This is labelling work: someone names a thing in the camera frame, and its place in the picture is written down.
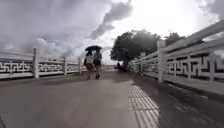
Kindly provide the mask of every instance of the black umbrella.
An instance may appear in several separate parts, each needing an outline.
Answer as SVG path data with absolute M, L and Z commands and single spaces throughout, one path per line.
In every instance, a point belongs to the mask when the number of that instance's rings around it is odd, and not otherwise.
M 102 49 L 102 47 L 100 47 L 98 45 L 92 45 L 92 46 L 87 47 L 85 50 L 92 51 L 92 50 L 98 50 L 98 49 Z

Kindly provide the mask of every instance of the pedestrian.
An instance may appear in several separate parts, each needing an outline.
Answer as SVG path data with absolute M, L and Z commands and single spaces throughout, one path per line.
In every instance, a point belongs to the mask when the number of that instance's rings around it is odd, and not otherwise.
M 121 71 L 121 64 L 119 62 L 117 62 L 117 70 Z
M 94 66 L 96 68 L 96 79 L 100 78 L 100 70 L 101 70 L 101 59 L 102 54 L 100 53 L 100 49 L 96 49 L 96 53 L 94 54 Z
M 87 79 L 91 79 L 91 73 L 93 70 L 93 54 L 92 51 L 88 51 L 84 60 L 84 65 L 87 69 Z

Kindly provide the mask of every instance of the bridge railing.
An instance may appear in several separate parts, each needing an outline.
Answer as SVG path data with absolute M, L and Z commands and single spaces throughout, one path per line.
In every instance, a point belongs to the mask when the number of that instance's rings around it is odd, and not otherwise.
M 33 53 L 12 53 L 0 51 L 0 79 L 15 77 L 35 77 L 44 75 L 80 73 L 85 67 L 66 58 L 39 56 Z
M 224 92 L 224 38 L 198 42 L 224 31 L 224 21 L 213 24 L 169 46 L 160 40 L 158 50 L 131 62 L 132 70 L 207 91 Z

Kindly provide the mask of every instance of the cloud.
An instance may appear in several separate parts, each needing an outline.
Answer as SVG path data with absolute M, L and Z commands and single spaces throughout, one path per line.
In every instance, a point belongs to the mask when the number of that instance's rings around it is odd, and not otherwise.
M 208 12 L 215 14 L 219 19 L 224 19 L 224 1 L 223 0 L 200 0 L 202 7 Z
M 105 32 L 114 29 L 112 23 L 129 17 L 132 10 L 131 0 L 126 3 L 120 2 L 112 4 L 111 9 L 104 15 L 103 22 L 92 31 L 90 37 L 96 39 L 99 36 L 102 36 Z
M 109 9 L 110 0 L 0 0 L 0 49 L 38 47 L 70 54 Z

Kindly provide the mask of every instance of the concrete pavement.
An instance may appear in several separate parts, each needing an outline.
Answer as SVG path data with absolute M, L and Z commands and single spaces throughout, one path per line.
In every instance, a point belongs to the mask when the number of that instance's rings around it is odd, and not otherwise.
M 222 127 L 147 86 L 152 85 L 116 72 L 101 80 L 54 76 L 0 82 L 0 116 L 7 128 Z

